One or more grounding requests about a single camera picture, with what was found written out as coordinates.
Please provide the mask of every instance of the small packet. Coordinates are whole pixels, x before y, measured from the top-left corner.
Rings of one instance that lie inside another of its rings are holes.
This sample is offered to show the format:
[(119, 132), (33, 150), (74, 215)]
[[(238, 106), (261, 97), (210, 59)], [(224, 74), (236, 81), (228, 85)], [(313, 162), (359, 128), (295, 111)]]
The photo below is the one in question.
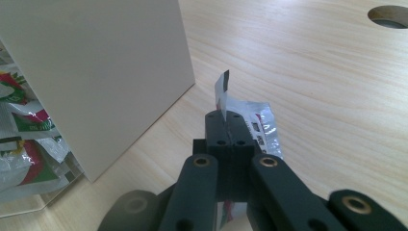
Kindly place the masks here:
[(0, 192), (21, 184), (33, 164), (23, 145), (21, 141), (16, 150), (0, 152)]
[(24, 148), (32, 164), (20, 183), (0, 192), (0, 203), (33, 194), (51, 193), (74, 180), (66, 163), (55, 162), (34, 141), (25, 141)]
[(60, 135), (48, 113), (37, 100), (26, 105), (0, 103), (0, 131), (23, 140), (36, 140)]
[(58, 163), (61, 163), (65, 159), (66, 155), (70, 152), (68, 144), (61, 136), (55, 138), (38, 139), (36, 142), (38, 142)]
[(10, 73), (0, 73), (0, 102), (26, 104), (24, 89)]
[(35, 99), (38, 100), (33, 90), (28, 85), (27, 81), (25, 80), (22, 72), (20, 71), (20, 69), (18, 68), (16, 64), (0, 65), (0, 74), (9, 74), (12, 77), (12, 79), (17, 83), (17, 85), (24, 91), (26, 101), (35, 100)]

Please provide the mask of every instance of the plastic bag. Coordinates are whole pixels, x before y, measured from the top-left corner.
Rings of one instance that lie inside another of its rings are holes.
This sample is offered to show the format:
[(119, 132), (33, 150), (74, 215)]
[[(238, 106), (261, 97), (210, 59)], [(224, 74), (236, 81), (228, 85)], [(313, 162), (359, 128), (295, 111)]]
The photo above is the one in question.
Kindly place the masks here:
[(36, 95), (34, 94), (31, 87), (28, 85), (22, 72), (20, 71), (20, 69), (18, 68), (16, 64), (0, 65), (0, 74), (9, 74), (12, 77), (12, 79), (15, 81), (18, 87), (24, 91), (24, 96), (26, 98), (26, 101), (35, 100), (35, 99), (37, 100)]
[(275, 117), (268, 103), (235, 99), (228, 95), (229, 71), (225, 71), (216, 82), (217, 109), (226, 119), (226, 111), (240, 114), (246, 122), (252, 138), (258, 141), (265, 154), (283, 159), (279, 145)]
[(24, 148), (30, 162), (28, 170), (8, 179), (8, 187), (0, 192), (0, 202), (33, 194), (50, 193), (65, 187), (72, 180), (69, 177), (70, 168), (66, 163), (57, 163), (34, 141), (25, 141)]
[(39, 139), (36, 142), (58, 163), (61, 163), (70, 152), (68, 144), (62, 137)]
[[(216, 82), (216, 105), (222, 111), (224, 120), (226, 112), (240, 114), (252, 138), (256, 140), (265, 154), (275, 155), (283, 159), (279, 145), (275, 118), (268, 103), (251, 102), (235, 99), (228, 95), (229, 71), (225, 71)], [(226, 222), (245, 215), (246, 203), (224, 201), (217, 204), (217, 230)]]
[(0, 102), (26, 104), (24, 89), (10, 73), (0, 73)]
[(0, 192), (8, 188), (19, 185), (26, 178), (30, 166), (34, 164), (34, 160), (23, 146), (23, 141), (19, 144), (19, 148), (14, 151), (0, 152)]
[(0, 103), (0, 139), (6, 136), (36, 140), (60, 135), (55, 124), (37, 100), (26, 105)]

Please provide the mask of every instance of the light wood surface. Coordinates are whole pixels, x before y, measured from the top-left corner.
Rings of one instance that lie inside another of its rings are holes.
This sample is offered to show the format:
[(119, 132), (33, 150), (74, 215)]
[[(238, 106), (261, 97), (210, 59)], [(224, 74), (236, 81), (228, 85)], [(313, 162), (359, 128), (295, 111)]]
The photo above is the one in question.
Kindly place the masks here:
[[(270, 103), (285, 161), (314, 193), (366, 193), (408, 225), (408, 30), (367, 17), (406, 1), (180, 5), (196, 84), (95, 183), (81, 179), (43, 211), (2, 218), (0, 230), (96, 230), (122, 194), (173, 184), (226, 69), (231, 95)], [(229, 226), (250, 230), (245, 218)]]

